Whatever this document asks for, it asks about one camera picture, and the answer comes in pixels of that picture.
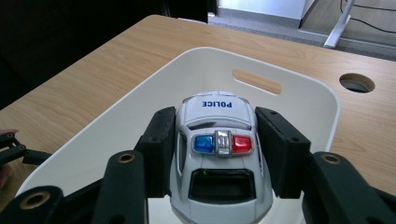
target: white plastic tray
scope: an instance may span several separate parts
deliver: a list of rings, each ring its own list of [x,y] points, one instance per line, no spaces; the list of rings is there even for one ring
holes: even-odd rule
[[[281,86],[274,94],[234,77],[235,69]],[[188,50],[130,91],[85,127],[22,184],[18,194],[44,185],[68,195],[102,178],[107,160],[134,148],[153,114],[199,91],[230,91],[250,104],[282,114],[312,142],[311,151],[329,151],[340,102],[325,84],[292,71],[220,49]],[[261,223],[301,223],[301,200],[275,199]],[[169,199],[149,200],[150,223],[179,223]]]

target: blue light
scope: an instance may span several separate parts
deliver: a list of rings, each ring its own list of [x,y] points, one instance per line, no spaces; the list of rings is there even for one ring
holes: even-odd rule
[[[212,135],[196,136],[194,150],[201,153],[213,153],[214,145],[212,139]]]

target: white wall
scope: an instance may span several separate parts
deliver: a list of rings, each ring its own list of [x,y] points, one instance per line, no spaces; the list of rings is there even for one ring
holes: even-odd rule
[[[218,0],[219,7],[300,20],[315,0]]]

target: toy police car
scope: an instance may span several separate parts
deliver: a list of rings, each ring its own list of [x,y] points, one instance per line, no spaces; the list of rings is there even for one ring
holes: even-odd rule
[[[177,111],[171,204],[183,222],[254,223],[270,209],[271,180],[248,101],[200,92]]]

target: car rear window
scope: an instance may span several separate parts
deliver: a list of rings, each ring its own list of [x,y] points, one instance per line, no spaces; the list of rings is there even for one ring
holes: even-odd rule
[[[191,175],[189,198],[200,203],[244,203],[256,198],[253,173],[198,169]]]

